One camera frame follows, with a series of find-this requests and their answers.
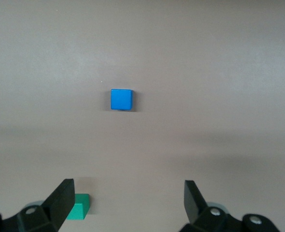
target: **silver bolt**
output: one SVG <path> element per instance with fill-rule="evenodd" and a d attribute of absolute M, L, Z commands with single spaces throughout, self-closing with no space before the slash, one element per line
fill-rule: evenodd
<path fill-rule="evenodd" d="M 26 214 L 33 214 L 36 210 L 36 207 L 30 208 L 26 211 Z"/>
<path fill-rule="evenodd" d="M 256 217 L 256 216 L 251 216 L 251 217 L 250 217 L 250 220 L 251 220 L 251 222 L 253 222 L 253 223 L 256 224 L 256 225 L 262 224 L 261 219 L 259 219 L 259 218 Z"/>
<path fill-rule="evenodd" d="M 221 215 L 220 210 L 218 210 L 218 209 L 216 209 L 216 208 L 212 208 L 212 209 L 210 210 L 210 213 L 211 213 L 212 215 L 215 215 L 215 216 L 220 216 L 220 215 Z"/>

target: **cube side face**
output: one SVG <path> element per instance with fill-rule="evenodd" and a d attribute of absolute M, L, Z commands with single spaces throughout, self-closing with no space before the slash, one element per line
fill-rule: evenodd
<path fill-rule="evenodd" d="M 90 208 L 89 194 L 75 194 L 75 204 L 67 220 L 84 220 Z"/>
<path fill-rule="evenodd" d="M 133 90 L 131 89 L 111 90 L 112 110 L 131 110 L 132 105 L 133 105 Z"/>

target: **green block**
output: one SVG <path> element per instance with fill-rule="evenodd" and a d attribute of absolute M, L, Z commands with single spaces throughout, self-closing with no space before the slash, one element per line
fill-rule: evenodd
<path fill-rule="evenodd" d="M 67 220 L 84 220 L 90 208 L 89 194 L 75 194 L 75 205 L 71 209 Z"/>

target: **blue block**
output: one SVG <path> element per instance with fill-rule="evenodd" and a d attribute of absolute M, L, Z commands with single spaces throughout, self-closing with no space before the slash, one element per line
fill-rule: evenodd
<path fill-rule="evenodd" d="M 90 208 L 89 194 L 75 194 L 75 204 L 67 220 L 84 220 Z"/>
<path fill-rule="evenodd" d="M 112 110 L 131 110 L 133 105 L 133 90 L 112 89 L 111 109 Z"/>

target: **metal screw head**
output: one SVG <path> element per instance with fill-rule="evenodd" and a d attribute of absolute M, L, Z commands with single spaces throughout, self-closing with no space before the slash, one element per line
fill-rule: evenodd
<path fill-rule="evenodd" d="M 251 216 L 251 217 L 250 217 L 250 221 L 251 221 L 252 223 L 256 224 L 256 225 L 262 224 L 261 219 L 259 219 L 259 218 L 256 217 L 256 216 Z"/>
<path fill-rule="evenodd" d="M 33 214 L 36 210 L 36 207 L 30 208 L 26 211 L 26 214 Z"/>
<path fill-rule="evenodd" d="M 220 215 L 221 215 L 220 210 L 218 210 L 218 209 L 216 209 L 216 208 L 212 208 L 212 209 L 210 210 L 210 213 L 211 213 L 212 215 L 215 215 L 215 216 L 220 216 Z"/>

